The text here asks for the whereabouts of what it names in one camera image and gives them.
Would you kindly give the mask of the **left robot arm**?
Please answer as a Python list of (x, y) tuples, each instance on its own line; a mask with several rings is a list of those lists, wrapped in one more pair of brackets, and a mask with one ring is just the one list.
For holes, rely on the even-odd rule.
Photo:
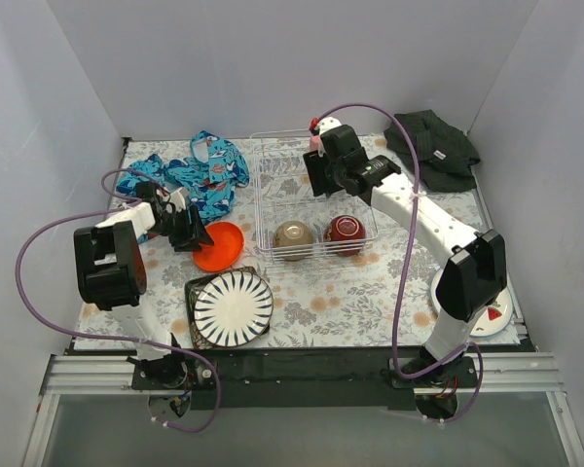
[(175, 336), (164, 328), (145, 298), (147, 273), (138, 239), (146, 234), (168, 239), (176, 252), (198, 252), (214, 241), (188, 190), (165, 195), (152, 182), (136, 184), (140, 202), (105, 221), (74, 232), (78, 289), (84, 302), (108, 312), (122, 332), (135, 338), (132, 364), (145, 378), (168, 389), (188, 375)]

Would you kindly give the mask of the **orange round plate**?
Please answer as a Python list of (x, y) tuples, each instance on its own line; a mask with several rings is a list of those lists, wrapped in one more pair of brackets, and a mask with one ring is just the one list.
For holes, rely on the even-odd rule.
[(244, 235), (240, 227), (230, 222), (216, 222), (206, 227), (213, 245), (193, 253), (197, 268), (206, 272), (219, 272), (232, 267), (244, 248)]

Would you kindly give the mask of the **red bowl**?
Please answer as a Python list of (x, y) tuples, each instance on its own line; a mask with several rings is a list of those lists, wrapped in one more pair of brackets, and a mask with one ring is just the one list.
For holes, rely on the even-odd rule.
[(333, 218), (323, 234), (325, 250), (341, 257), (357, 255), (363, 248), (365, 238), (364, 225), (350, 215)]

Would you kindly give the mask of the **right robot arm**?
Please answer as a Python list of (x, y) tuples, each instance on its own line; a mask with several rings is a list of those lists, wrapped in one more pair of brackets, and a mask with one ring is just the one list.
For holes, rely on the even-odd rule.
[(440, 264), (434, 292), (438, 319), (403, 376), (437, 387), (447, 384), (477, 321), (506, 288), (503, 237), (461, 223), (417, 190), (391, 159), (369, 158), (351, 126), (327, 117), (313, 121), (310, 133), (319, 139), (317, 149), (304, 156), (314, 195), (344, 191), (360, 198), (407, 229)]

